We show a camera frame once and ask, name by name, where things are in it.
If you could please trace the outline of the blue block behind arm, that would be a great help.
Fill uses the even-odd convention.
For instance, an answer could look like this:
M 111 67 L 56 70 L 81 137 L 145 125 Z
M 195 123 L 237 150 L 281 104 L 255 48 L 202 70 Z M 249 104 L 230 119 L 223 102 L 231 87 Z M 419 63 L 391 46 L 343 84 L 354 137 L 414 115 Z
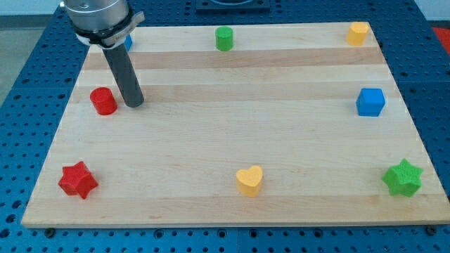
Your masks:
M 133 39 L 130 34 L 126 37 L 126 39 L 124 41 L 124 45 L 125 45 L 127 51 L 129 51 L 131 49 L 131 47 L 133 45 Z

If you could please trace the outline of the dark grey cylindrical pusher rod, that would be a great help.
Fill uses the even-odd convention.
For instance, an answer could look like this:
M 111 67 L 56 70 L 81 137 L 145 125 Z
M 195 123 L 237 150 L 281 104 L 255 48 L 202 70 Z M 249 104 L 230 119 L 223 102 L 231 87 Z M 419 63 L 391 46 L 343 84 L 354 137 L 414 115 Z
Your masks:
M 124 44 L 103 50 L 126 106 L 137 108 L 144 102 L 134 67 Z

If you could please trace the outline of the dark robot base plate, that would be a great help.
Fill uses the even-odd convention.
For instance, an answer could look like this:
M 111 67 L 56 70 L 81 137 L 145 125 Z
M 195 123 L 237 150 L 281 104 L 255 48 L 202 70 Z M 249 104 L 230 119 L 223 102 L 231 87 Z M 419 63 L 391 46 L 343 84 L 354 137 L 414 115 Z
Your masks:
M 270 0 L 195 0 L 196 13 L 213 11 L 269 11 Z

